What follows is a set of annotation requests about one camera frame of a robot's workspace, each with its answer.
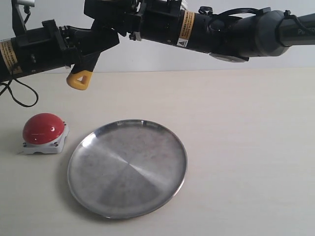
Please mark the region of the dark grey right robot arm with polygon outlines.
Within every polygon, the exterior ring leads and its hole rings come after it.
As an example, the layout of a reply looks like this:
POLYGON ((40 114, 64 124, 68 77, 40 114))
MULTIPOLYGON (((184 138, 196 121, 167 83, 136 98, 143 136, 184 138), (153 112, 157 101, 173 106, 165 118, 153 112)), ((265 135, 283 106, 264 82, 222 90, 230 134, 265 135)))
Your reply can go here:
POLYGON ((148 40, 229 62, 278 57, 292 46, 314 45, 315 16, 269 7, 197 12, 181 0, 87 0, 84 14, 131 40, 148 40))

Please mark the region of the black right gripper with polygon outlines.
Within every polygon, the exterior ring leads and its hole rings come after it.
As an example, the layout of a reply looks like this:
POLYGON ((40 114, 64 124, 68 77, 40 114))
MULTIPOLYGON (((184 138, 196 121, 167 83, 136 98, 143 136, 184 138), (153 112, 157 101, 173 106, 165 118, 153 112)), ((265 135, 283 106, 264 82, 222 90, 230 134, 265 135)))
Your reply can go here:
POLYGON ((182 0, 86 0, 84 14, 130 40, 175 46, 183 22, 182 0))

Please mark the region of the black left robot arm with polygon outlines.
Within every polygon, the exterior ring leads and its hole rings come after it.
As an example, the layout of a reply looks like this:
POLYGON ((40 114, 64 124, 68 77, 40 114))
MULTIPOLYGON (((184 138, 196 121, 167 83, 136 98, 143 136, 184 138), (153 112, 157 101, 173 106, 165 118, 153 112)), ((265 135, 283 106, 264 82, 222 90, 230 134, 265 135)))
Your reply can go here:
POLYGON ((0 42, 0 80, 9 81, 61 67, 70 67, 66 82, 86 90, 100 54, 119 44, 113 29, 93 23, 91 29, 58 27, 47 20, 42 27, 27 30, 0 42))

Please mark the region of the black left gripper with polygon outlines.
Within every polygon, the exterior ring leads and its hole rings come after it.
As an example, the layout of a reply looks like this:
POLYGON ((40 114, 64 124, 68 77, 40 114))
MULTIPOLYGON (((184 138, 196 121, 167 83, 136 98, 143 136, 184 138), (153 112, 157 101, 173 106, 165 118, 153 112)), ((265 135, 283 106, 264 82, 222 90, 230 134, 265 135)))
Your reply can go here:
POLYGON ((90 29, 56 25, 55 20, 42 22, 41 28, 27 30, 12 38, 18 68, 22 74, 36 74, 71 66, 73 74, 93 72, 98 53, 120 43, 118 33, 94 21, 90 29))

